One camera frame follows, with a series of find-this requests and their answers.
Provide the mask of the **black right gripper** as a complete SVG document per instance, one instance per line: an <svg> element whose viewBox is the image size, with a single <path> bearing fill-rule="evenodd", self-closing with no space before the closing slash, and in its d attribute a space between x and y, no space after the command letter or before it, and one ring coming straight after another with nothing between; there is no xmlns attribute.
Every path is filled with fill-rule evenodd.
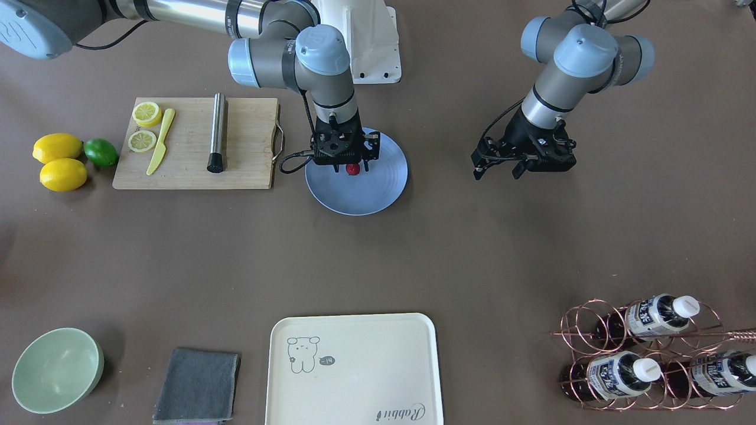
<svg viewBox="0 0 756 425"><path fill-rule="evenodd" d="M380 156L380 132L365 133L358 113L344 123L337 123L334 117L326 122L318 118L314 129L311 143L314 162L318 166L333 166L335 173L340 172L341 165L361 161L364 172L369 172L370 161Z"/></svg>

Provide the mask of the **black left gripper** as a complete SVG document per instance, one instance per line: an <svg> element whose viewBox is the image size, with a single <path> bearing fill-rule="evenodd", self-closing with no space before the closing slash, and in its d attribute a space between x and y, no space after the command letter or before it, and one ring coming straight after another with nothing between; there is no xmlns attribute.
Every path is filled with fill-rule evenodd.
<svg viewBox="0 0 756 425"><path fill-rule="evenodd" d="M515 180L525 172L567 172L577 164L573 148L577 143L565 131L564 119L556 119L553 129L541 129L530 123L521 110L516 112L502 138L493 141L492 149L500 163L517 162L512 170ZM479 181L491 166L490 161L475 161L473 175Z"/></svg>

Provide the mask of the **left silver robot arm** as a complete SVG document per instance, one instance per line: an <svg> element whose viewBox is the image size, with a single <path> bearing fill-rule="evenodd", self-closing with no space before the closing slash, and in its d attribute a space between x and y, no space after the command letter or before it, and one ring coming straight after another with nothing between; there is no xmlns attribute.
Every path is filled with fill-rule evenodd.
<svg viewBox="0 0 756 425"><path fill-rule="evenodd" d="M556 17L535 17L522 32L524 54L545 69L499 139L483 133L471 159L474 177L514 161L513 177L525 172L565 172L576 164L576 143L565 131L565 116L588 93L623 86L648 75L654 48L647 38L615 36L607 26L629 21L645 1L573 1Z"/></svg>

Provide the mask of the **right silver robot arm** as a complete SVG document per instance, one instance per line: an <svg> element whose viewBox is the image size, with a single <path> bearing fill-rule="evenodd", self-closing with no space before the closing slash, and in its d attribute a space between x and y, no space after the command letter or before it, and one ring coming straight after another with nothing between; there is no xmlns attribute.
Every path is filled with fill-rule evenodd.
<svg viewBox="0 0 756 425"><path fill-rule="evenodd" d="M2 42L27 57L54 59L118 17L224 31L233 40L229 69L237 83L310 94L318 117L310 123L308 161L338 169L380 156L380 134L361 124L342 32L323 24L308 1L3 1Z"/></svg>

